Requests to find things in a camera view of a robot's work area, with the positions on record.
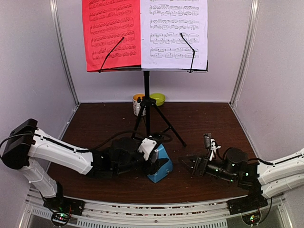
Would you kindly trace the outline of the blue metronome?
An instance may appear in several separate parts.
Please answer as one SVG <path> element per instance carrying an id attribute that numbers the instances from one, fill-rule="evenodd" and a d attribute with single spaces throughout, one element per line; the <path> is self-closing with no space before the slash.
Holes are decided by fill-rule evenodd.
<path id="1" fill-rule="evenodd" d="M 158 183 L 173 170 L 173 164 L 163 144 L 160 144 L 150 155 L 151 169 L 147 177 L 153 182 Z"/>

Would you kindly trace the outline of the black music stand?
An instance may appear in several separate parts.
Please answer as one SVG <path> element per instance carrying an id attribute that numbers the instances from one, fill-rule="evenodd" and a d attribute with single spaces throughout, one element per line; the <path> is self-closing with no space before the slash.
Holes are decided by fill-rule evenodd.
<path id="1" fill-rule="evenodd" d="M 192 59 L 191 59 L 191 65 L 190 65 L 190 69 L 186 71 L 188 73 L 192 73 L 192 72 L 196 72 L 198 70 L 194 70 L 192 69 L 193 67 L 193 61 L 194 61 L 194 57 L 195 57 L 195 49 L 189 44 L 189 42 L 184 38 L 183 34 L 180 33 L 181 38 L 185 41 L 185 43 L 189 46 L 189 48 L 192 50 Z M 105 62 L 107 61 L 107 59 L 109 58 L 109 56 L 111 55 L 111 53 L 116 49 L 116 47 L 124 40 L 124 37 L 122 37 L 117 44 L 109 51 L 109 53 L 106 55 L 106 57 L 104 58 L 104 61 L 100 67 L 100 69 L 98 70 L 98 73 L 101 73 L 103 70 L 103 66 L 105 64 Z M 145 118 L 145 123 L 146 123 L 146 134 L 149 136 L 151 134 L 151 112 L 150 112 L 150 107 L 153 107 L 157 113 L 160 115 L 160 117 L 165 121 L 165 123 L 167 124 L 167 128 L 161 132 L 163 135 L 165 135 L 165 133 L 169 130 L 172 130 L 173 133 L 175 134 L 175 136 L 178 138 L 178 140 L 180 141 L 180 143 L 182 144 L 183 147 L 186 147 L 187 144 L 185 143 L 185 141 L 181 138 L 181 136 L 178 134 L 178 132 L 175 130 L 175 128 L 172 126 L 172 124 L 169 122 L 169 120 L 165 117 L 165 115 L 162 113 L 162 111 L 159 109 L 159 107 L 156 105 L 156 100 L 152 99 L 150 97 L 150 71 L 144 71 L 143 72 L 143 77 L 144 77 L 144 97 L 142 98 L 142 101 L 140 103 L 140 111 L 138 113 L 137 119 L 136 119 L 136 123 L 133 129 L 133 134 L 132 134 L 132 138 L 136 138 L 139 139 L 137 137 L 135 137 L 136 131 L 138 130 L 138 127 L 140 125 L 140 121 L 143 115 L 143 110 L 146 110 L 146 118 Z"/>

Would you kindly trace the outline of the white sheet music paper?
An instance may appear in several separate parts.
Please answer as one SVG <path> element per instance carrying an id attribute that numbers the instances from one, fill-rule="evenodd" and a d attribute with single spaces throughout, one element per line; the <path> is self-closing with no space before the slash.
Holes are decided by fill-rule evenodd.
<path id="1" fill-rule="evenodd" d="M 141 67 L 205 71 L 208 1 L 142 0 Z"/>

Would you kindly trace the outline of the red sheet music paper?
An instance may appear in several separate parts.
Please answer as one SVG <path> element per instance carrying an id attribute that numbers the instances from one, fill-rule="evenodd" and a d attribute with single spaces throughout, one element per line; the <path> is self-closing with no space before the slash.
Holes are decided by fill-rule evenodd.
<path id="1" fill-rule="evenodd" d="M 141 64 L 140 1 L 84 0 L 82 20 L 88 72 Z"/>

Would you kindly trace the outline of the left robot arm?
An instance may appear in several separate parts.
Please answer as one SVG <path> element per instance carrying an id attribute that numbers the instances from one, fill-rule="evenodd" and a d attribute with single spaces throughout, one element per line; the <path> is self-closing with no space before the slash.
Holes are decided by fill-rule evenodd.
<path id="1" fill-rule="evenodd" d="M 87 149 L 58 140 L 39 129 L 37 124 L 37 120 L 30 118 L 11 131 L 1 142 L 5 145 L 1 159 L 7 167 L 22 171 L 29 183 L 58 211 L 68 207 L 68 200 L 63 196 L 62 186 L 45 173 L 37 158 L 98 179 L 142 169 L 157 183 L 173 170 L 163 146 L 165 141 L 159 135 L 140 140 L 117 139 L 114 135 L 108 140 L 111 145 L 100 151 L 100 146 Z"/>

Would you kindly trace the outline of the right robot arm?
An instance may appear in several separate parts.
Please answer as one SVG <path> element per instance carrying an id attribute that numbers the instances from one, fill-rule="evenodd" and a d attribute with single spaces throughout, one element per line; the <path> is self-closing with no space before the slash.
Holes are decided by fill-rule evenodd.
<path id="1" fill-rule="evenodd" d="M 206 174 L 222 179 L 249 191 L 243 204 L 254 209 L 262 201 L 292 190 L 304 183 L 304 151 L 299 150 L 286 157 L 264 161 L 250 159 L 238 148 L 228 148 L 224 158 L 215 160 L 208 156 L 181 156 L 182 163 L 192 175 Z"/>

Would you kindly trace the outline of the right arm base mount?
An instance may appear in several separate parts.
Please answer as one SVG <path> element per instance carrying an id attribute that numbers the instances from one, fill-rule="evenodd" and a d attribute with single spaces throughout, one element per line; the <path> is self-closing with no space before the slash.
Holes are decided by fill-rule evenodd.
<path id="1" fill-rule="evenodd" d="M 266 199 L 232 199 L 227 202 L 230 215 L 241 214 L 242 221 L 249 226 L 258 225 L 262 221 L 261 208 L 268 205 Z"/>

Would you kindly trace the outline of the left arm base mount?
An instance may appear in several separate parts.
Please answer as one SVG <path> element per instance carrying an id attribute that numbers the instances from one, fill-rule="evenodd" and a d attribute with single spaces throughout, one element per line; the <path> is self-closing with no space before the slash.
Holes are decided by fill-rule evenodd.
<path id="1" fill-rule="evenodd" d="M 72 215 L 81 216 L 85 206 L 84 201 L 71 198 L 43 198 L 43 202 L 43 206 L 51 211 L 51 222 L 57 227 L 67 225 Z"/>

